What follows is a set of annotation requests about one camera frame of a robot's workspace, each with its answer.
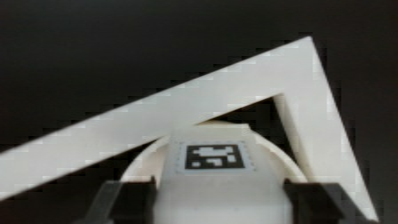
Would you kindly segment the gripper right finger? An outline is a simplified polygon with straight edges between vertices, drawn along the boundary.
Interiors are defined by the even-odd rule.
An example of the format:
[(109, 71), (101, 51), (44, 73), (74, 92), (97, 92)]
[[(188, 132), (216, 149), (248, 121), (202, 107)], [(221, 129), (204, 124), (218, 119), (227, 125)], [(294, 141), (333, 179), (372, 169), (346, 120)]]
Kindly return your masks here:
[(379, 224), (363, 216), (337, 183), (294, 183), (284, 180), (292, 205), (292, 224)]

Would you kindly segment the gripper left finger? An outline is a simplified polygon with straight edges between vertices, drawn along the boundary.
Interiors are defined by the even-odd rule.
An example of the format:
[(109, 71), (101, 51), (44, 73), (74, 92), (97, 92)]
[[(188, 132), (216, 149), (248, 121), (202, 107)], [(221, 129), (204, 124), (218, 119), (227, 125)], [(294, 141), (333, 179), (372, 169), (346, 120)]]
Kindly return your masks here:
[(85, 213), (85, 224), (152, 224), (156, 182), (106, 181)]

